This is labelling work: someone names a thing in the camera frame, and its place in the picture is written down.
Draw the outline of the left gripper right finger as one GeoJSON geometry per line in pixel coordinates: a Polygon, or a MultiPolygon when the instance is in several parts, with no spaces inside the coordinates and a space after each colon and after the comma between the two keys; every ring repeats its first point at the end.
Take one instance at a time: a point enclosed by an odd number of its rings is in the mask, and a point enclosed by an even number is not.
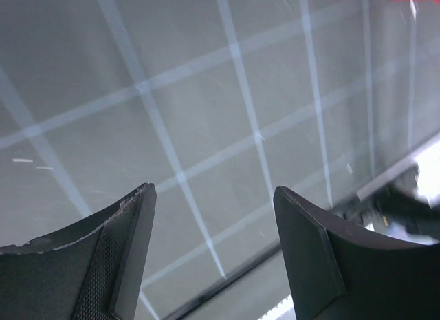
{"type": "Polygon", "coordinates": [[[297,319],[438,319],[439,245],[365,229],[287,187],[274,210],[297,319]]]}

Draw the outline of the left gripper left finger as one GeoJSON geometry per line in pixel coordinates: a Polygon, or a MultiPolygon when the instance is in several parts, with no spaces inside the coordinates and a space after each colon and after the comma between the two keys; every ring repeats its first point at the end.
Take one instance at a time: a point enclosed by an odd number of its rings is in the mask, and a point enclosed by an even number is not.
{"type": "Polygon", "coordinates": [[[134,319],[156,199],[144,183],[65,228],[1,247],[1,318],[134,319]]]}

